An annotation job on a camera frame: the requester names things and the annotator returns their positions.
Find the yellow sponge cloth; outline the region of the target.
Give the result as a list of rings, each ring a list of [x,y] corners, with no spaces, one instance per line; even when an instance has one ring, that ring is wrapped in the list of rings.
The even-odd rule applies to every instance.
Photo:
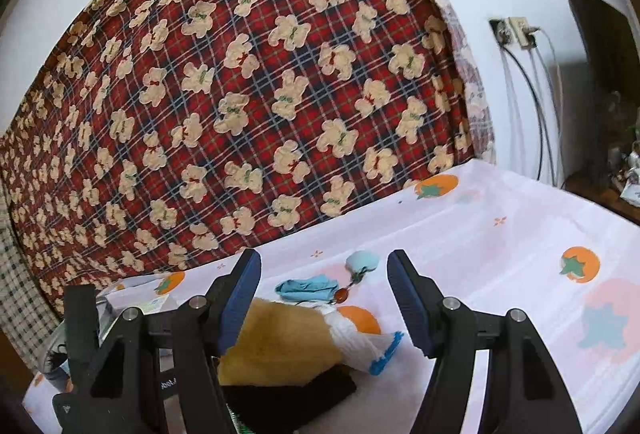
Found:
[[[302,386],[341,362],[320,312],[255,299],[217,376],[222,385]]]

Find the white knit work glove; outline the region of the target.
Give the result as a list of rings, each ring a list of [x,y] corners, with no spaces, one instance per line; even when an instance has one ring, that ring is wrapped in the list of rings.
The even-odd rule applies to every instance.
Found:
[[[394,357],[404,334],[385,333],[372,313],[359,306],[318,307],[331,338],[342,353],[343,365],[378,376]]]

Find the clear plastic storage jar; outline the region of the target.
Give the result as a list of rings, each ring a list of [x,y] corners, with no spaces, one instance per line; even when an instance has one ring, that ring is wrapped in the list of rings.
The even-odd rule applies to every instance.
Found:
[[[67,392],[82,376],[116,321],[116,312],[92,284],[66,287],[64,318],[44,341],[38,370],[56,391]]]

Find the black fabric item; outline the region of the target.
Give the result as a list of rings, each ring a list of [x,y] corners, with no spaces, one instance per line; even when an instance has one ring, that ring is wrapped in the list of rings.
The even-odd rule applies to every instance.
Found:
[[[352,377],[338,366],[302,386],[226,385],[222,388],[230,410],[253,433],[294,433],[344,402],[356,390]]]

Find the beige green checked cloth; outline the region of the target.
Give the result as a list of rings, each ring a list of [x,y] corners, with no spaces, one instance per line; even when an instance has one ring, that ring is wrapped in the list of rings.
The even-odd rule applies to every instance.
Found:
[[[37,373],[43,344],[58,327],[58,318],[32,280],[4,200],[0,233],[1,329],[25,366]]]

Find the white persimmon print tablecloth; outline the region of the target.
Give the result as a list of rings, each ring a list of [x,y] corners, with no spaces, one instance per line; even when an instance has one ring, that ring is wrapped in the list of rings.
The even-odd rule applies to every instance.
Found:
[[[257,248],[257,296],[278,299],[284,280],[324,274],[347,283],[356,251],[380,265],[350,292],[383,331],[407,331],[386,277],[405,250],[416,270],[470,309],[532,318],[558,365],[584,433],[605,433],[639,384],[639,226],[524,176],[470,160],[451,174]],[[227,274],[238,254],[175,280],[107,293],[115,310],[171,310]],[[299,433],[409,433],[433,363],[408,333],[381,376],[356,374],[358,390]]]

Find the teal folded cloth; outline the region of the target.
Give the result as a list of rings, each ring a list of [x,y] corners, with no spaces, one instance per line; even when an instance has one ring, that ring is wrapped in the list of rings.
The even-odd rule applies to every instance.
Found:
[[[331,302],[335,292],[340,289],[336,279],[318,275],[307,279],[288,279],[278,284],[276,293],[288,302]]]

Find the red plaid teddy bear blanket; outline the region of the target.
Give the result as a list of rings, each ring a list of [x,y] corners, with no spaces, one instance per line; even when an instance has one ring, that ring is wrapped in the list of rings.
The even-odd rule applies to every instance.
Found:
[[[1,140],[17,240],[67,286],[190,269],[495,157],[448,0],[91,0]]]

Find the black television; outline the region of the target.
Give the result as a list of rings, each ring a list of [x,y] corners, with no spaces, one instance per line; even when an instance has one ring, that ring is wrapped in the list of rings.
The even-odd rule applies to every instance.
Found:
[[[604,0],[568,0],[594,87],[594,146],[588,172],[607,187],[638,141],[639,53],[623,12]]]

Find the light blue plush keychain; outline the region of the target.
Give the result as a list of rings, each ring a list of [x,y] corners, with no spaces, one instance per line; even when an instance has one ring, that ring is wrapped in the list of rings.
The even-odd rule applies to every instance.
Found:
[[[374,272],[378,268],[378,264],[380,264],[380,257],[372,251],[358,250],[349,254],[345,261],[345,269],[349,275],[348,283],[333,293],[332,302],[334,304],[344,303],[349,297],[350,289],[359,285],[369,273]]]

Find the wall power socket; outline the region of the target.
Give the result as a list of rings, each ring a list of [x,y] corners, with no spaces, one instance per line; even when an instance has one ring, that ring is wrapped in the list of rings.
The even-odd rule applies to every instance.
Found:
[[[537,46],[535,34],[539,28],[530,26],[525,17],[491,18],[489,25],[499,46],[517,44],[525,51]]]

